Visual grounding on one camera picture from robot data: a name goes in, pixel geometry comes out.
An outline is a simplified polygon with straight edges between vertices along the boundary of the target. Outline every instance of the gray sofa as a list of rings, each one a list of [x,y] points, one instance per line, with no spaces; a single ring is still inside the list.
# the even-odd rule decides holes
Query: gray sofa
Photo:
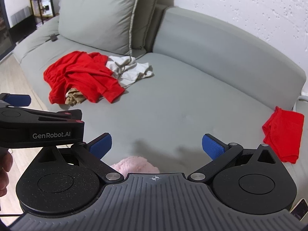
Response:
[[[45,42],[57,30],[58,18],[53,18],[13,51],[50,111],[67,109],[48,100],[43,72],[50,64],[75,50],[115,55],[61,35]],[[105,163],[142,156],[162,173],[190,174],[210,162],[201,147],[205,133],[257,148],[264,138],[261,127],[275,106],[292,109],[306,80],[300,67],[253,35],[203,14],[162,5],[156,6],[146,50],[133,55],[140,63],[148,62],[155,75],[133,84],[113,104],[85,101],[71,109],[83,112],[85,141],[111,134],[113,146]],[[307,108],[298,104],[300,112]],[[285,164],[299,191],[300,160]]]

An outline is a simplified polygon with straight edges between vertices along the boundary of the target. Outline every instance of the ribbed surface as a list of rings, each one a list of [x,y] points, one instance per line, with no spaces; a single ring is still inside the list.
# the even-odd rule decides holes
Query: ribbed surface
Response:
[[[205,184],[182,174],[130,175],[106,186],[88,209],[64,218],[26,214],[13,231],[296,231],[303,228],[287,210],[266,216],[237,212],[213,197]]]

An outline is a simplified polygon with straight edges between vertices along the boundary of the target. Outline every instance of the handheld device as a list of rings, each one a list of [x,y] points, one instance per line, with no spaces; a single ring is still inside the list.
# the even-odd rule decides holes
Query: handheld device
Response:
[[[83,141],[84,122],[73,117],[81,116],[79,110],[50,113],[10,106],[0,108],[0,132],[7,133],[0,134],[0,146],[44,147],[16,186],[24,214],[9,227],[2,225],[3,230],[305,228],[289,213],[296,197],[295,183],[266,144],[244,149],[206,134],[203,149],[215,159],[188,177],[179,172],[128,174],[124,179],[100,160],[112,145],[108,133],[90,143]],[[21,136],[13,139],[13,133]],[[71,148],[55,146],[72,142]]]

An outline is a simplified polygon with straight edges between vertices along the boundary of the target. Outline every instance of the metal screw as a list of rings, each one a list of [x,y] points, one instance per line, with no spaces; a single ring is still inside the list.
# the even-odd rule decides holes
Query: metal screw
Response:
[[[205,175],[201,173],[193,173],[190,175],[190,178],[192,178],[193,180],[204,180]]]
[[[106,174],[106,178],[108,180],[118,180],[121,178],[121,175],[119,173],[109,173],[109,174]]]

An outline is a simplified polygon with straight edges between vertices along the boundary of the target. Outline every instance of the finger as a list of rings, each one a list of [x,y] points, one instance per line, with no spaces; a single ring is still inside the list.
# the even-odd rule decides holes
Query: finger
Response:
[[[7,155],[10,154],[8,151],[0,158],[0,167],[3,167],[4,161],[7,159]]]
[[[6,194],[7,194],[7,188],[0,190],[0,197],[4,196]]]
[[[9,185],[9,177],[3,169],[0,171],[0,190],[5,189]]]
[[[7,172],[10,172],[11,168],[13,166],[13,157],[12,155],[8,152],[4,157],[3,157],[3,169]]]

